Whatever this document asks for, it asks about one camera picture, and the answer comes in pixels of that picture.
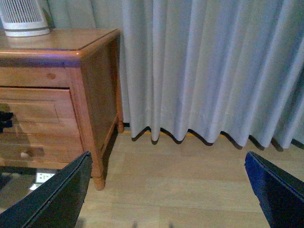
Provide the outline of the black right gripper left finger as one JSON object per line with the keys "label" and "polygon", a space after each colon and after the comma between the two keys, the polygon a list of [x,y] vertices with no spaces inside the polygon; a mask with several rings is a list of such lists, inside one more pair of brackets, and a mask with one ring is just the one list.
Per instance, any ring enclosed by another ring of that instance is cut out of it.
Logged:
{"label": "black right gripper left finger", "polygon": [[2,228],[73,228],[85,201],[92,157],[85,152],[0,215]]}

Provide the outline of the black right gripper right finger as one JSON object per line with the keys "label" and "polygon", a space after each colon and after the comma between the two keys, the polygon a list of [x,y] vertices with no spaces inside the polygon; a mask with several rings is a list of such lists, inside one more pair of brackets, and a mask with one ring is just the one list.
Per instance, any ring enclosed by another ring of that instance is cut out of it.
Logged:
{"label": "black right gripper right finger", "polygon": [[245,168],[254,194],[272,228],[304,226],[304,182],[248,152]]}

